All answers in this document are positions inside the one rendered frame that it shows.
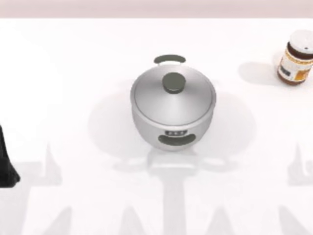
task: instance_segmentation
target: jar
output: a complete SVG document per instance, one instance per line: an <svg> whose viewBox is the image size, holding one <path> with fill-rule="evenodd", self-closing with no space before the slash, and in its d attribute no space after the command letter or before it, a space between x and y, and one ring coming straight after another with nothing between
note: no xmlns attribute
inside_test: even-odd
<svg viewBox="0 0 313 235"><path fill-rule="evenodd" d="M303 83L313 66L313 32L297 30L287 43L280 61L278 77L289 85Z"/></svg>

